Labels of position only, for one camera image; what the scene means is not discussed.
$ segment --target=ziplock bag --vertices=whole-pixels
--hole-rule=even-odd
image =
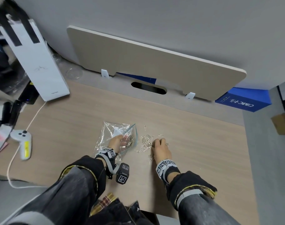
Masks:
[[[116,161],[122,161],[126,152],[129,149],[134,148],[137,144],[137,130],[136,130],[135,124],[130,126],[128,124],[110,123],[110,122],[104,121],[99,139],[96,143],[96,146],[93,152],[93,157],[95,157],[95,155],[99,151],[108,147],[111,138],[121,135],[121,134],[124,136],[127,136],[126,137],[127,145],[120,147],[119,154],[116,157]]]

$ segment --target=white box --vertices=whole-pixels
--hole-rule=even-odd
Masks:
[[[0,31],[43,100],[49,101],[68,95],[69,87],[34,20],[30,19],[29,22],[39,39],[38,43],[33,43],[20,21],[9,22],[22,45],[15,46],[2,26]]]

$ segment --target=sleeve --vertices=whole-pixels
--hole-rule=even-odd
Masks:
[[[83,224],[105,187],[103,162],[84,156],[65,167],[57,182],[7,224]]]
[[[199,175],[188,171],[166,185],[167,197],[178,211],[181,225],[239,223],[213,201],[217,189]]]

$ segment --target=desk surface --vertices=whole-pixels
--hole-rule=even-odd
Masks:
[[[24,162],[15,158],[12,178],[49,186],[66,165],[93,154],[103,121],[136,123],[139,136],[163,134],[179,169],[191,170],[214,185],[216,202],[238,222],[259,224],[244,127],[76,82],[68,84],[70,96],[48,102],[30,126],[32,157]],[[42,104],[39,98],[26,106],[16,129],[25,129]],[[9,143],[0,153],[0,175],[6,175],[18,147],[17,142]],[[125,205],[138,200],[142,210],[176,218],[148,155],[129,151],[123,160],[130,165],[127,183],[108,180],[104,194],[111,191]]]

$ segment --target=product box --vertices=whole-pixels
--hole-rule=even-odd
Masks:
[[[251,112],[272,104],[268,90],[240,87],[230,89],[215,102]]]
[[[272,122],[279,135],[285,135],[285,113],[272,117]]]

